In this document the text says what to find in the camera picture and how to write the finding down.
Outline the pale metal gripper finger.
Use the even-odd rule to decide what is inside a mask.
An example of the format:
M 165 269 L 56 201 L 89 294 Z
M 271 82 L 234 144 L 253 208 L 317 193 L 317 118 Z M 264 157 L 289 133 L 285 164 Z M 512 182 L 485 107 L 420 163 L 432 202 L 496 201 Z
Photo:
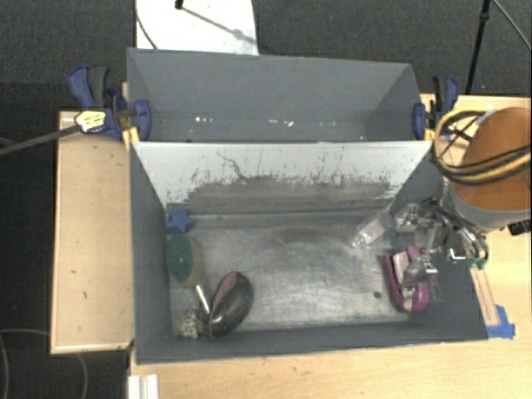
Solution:
M 400 274 L 399 289 L 403 297 L 412 297 L 416 289 L 420 295 L 429 296 L 429 281 L 438 274 L 438 269 L 431 259 L 421 257 L 405 263 Z
M 367 248 L 386 235 L 411 234 L 419 226 L 421 206 L 407 204 L 397 212 L 385 209 L 362 224 L 352 238 L 353 248 Z

